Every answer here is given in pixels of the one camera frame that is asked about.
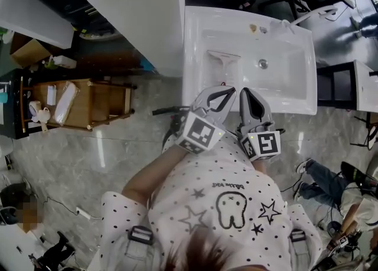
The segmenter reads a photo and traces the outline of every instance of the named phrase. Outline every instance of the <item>gray tile floor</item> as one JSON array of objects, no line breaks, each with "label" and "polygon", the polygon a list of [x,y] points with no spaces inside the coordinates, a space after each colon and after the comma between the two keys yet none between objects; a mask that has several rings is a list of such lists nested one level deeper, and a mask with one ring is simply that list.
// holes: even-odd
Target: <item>gray tile floor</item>
[{"label": "gray tile floor", "polygon": [[[15,141],[12,158],[41,200],[49,196],[71,210],[80,206],[99,216],[102,194],[120,191],[133,174],[159,155],[170,117],[152,117],[151,112],[180,103],[181,81],[143,77],[133,81],[139,88],[133,97],[136,113],[129,119],[93,132],[59,128]],[[366,134],[363,123],[353,118],[356,114],[322,107],[316,116],[275,114],[276,127],[285,128],[286,133],[282,135],[282,154],[270,161],[269,175],[284,189],[298,179],[295,167],[307,157],[335,172],[341,161],[365,170],[372,152],[349,145],[350,141],[363,142]],[[238,113],[232,113],[226,125],[233,130],[238,122]],[[283,196],[290,201],[292,191]],[[66,233],[77,249],[78,263],[87,266],[99,244],[100,222],[74,216],[50,201],[44,212],[46,238],[55,241],[57,230]]]}]

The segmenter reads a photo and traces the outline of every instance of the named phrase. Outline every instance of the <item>black buckle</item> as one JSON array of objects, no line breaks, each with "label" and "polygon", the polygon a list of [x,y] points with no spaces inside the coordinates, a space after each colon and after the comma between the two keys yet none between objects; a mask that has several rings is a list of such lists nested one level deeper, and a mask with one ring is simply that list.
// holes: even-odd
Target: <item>black buckle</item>
[{"label": "black buckle", "polygon": [[306,234],[305,234],[305,231],[303,230],[299,230],[299,229],[294,229],[293,231],[291,231],[291,234],[290,234],[290,239],[293,243],[297,242],[297,241],[303,241],[303,240],[306,240]]},{"label": "black buckle", "polygon": [[154,242],[154,234],[151,229],[144,226],[134,226],[129,231],[129,240],[137,241],[142,244],[152,245]]}]

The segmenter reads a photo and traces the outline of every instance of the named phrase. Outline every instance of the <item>cardboard box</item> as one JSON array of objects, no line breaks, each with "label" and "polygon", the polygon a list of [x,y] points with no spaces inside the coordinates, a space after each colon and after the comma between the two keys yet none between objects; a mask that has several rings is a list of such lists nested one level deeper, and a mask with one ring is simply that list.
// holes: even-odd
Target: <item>cardboard box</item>
[{"label": "cardboard box", "polygon": [[22,68],[33,65],[50,55],[58,54],[62,49],[51,44],[14,33],[11,44],[11,58]]}]

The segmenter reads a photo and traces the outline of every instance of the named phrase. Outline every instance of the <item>polka dot shirt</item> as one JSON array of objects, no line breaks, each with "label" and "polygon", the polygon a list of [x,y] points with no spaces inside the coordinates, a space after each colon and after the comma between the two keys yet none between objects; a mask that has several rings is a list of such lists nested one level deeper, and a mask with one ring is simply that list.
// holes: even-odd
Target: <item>polka dot shirt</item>
[{"label": "polka dot shirt", "polygon": [[320,237],[300,205],[287,206],[278,186],[257,172],[226,134],[212,151],[187,155],[169,174],[152,206],[144,206],[124,196],[107,192],[102,199],[102,270],[112,271],[119,255],[115,248],[121,235],[147,217],[165,253],[177,250],[197,228],[211,231],[233,255],[226,269],[262,265],[268,270],[290,271],[289,235],[294,228],[308,237],[311,262],[321,252]]}]

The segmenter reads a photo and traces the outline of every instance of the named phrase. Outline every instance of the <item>brown hair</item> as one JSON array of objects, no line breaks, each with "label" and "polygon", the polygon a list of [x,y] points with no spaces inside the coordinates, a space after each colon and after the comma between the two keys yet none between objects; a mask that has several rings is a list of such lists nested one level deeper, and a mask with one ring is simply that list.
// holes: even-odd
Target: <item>brown hair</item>
[{"label": "brown hair", "polygon": [[164,271],[221,271],[231,253],[219,247],[219,240],[205,249],[208,234],[196,230],[188,243],[185,258],[178,265],[177,251],[170,251]]}]

